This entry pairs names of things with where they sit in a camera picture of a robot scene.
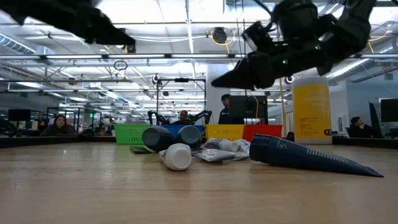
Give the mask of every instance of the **gray object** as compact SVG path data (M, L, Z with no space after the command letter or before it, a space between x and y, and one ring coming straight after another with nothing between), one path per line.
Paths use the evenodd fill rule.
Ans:
M174 143L174 136L167 128L152 126L144 131L142 141L149 149L160 152L169 148Z
M201 145L201 132L195 126L185 126L178 131L177 142L189 145L191 149L199 149Z

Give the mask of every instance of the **desk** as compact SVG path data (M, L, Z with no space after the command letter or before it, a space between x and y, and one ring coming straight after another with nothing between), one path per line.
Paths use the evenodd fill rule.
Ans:
M0 151L1 223L397 223L397 150L319 148L385 178L253 161L172 172L115 143L18 147Z

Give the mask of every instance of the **ceiling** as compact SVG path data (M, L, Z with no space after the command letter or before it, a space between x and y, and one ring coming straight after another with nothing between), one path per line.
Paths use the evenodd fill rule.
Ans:
M136 40L137 54L244 54L250 52L248 45L245 45L243 39L238 36L244 30L244 27L250 26L254 21L262 20L267 22L269 15L261 8L253 5L250 0L245 0L244 12L242 11L241 1L238 1L237 11L232 4L224 4L222 0L103 0L97 8L101 9L114 23L116 27L127 29L127 33L133 36ZM324 12L323 9L328 9L326 12L332 12L336 17L340 16L342 8L337 5L327 5L317 2L318 11ZM267 3L270 9L273 8L273 3ZM396 36L398 32L398 25L395 21L398 20L398 7L375 7L371 17L373 31L371 32L371 39L378 39L373 42L373 46L382 44ZM213 42L209 35L215 27L224 27L228 40L231 43L228 48L225 45L217 45ZM0 12L0 34L9 36L10 38L18 40L18 42L32 47L45 46L56 55L74 55L74 54L123 54L123 51L116 46L110 48L103 45L88 45L80 38L56 29L47 24L43 24L32 18L25 21L23 27L16 25L16 23L5 13ZM8 47L0 46L0 54L20 54L11 50ZM125 71L115 71L113 68L114 61L108 62L98 60L54 60L53 65L45 66L45 64L37 63L32 60L20 61L11 60L6 63L18 66L22 69L28 70L30 75L24 75L29 79L43 79L45 74L47 78L54 80L66 80L74 77L78 80L93 80L91 84L77 83L76 85L69 85L67 83L42 83L43 89L73 89L84 90L93 88L106 89L150 89L154 88L152 78L157 74L160 78L206 78L207 64L215 63L211 60L169 60L169 59L151 59L147 60L136 59L127 60L129 68ZM81 63L84 66L76 67L74 63ZM217 63L229 64L229 68L233 68L233 63L229 61L222 61ZM344 66L348 66L351 61L343 62ZM12 79L13 75L18 75L18 72L4 71L3 79ZM316 75L314 71L301 72L297 75ZM109 79L123 79L128 78L131 82L127 83L108 83L101 82L101 80ZM204 88L202 83L174 83L170 82L164 88L170 89L199 89ZM31 88L23 85L13 85L13 88ZM279 88L279 81L275 82L272 89ZM288 90L290 87L283 83L283 89ZM90 102L95 103L122 103L120 99L114 100L110 96L99 96L98 92L78 92L76 93L58 93L61 95L60 101L64 102L64 96L74 96L79 98L86 98ZM115 105L113 108L134 110L136 113L144 114L144 110L153 109L155 101L154 92L139 93L139 92L118 92L116 93L120 98L126 100L130 104L118 108ZM244 94L242 92L234 91L233 94ZM263 91L254 92L254 94L263 95ZM164 112L179 111L181 108L189 107L192 113L197 113L204 109L203 100L204 93L202 91L192 92L170 92L169 96L162 96L165 99L186 99L181 101L181 106L170 101L164 101L162 105ZM271 98L279 99L280 93L273 91ZM70 103L86 103L68 99Z

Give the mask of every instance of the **white pillar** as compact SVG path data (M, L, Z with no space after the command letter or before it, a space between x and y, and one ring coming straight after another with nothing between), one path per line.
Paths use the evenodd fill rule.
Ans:
M213 118L210 119L210 124L218 124L220 112L224 109L221 102L221 96L229 93L227 88L215 88L211 82L228 72L228 64L209 64L207 65L207 78L206 78L206 103L207 110L213 112Z

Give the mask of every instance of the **yellow bin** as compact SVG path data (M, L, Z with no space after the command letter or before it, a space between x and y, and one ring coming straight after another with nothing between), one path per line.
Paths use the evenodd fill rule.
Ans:
M294 140L331 144L330 98L326 77L304 77L292 84Z
M243 137L243 124L207 124L206 138L229 139L235 141Z

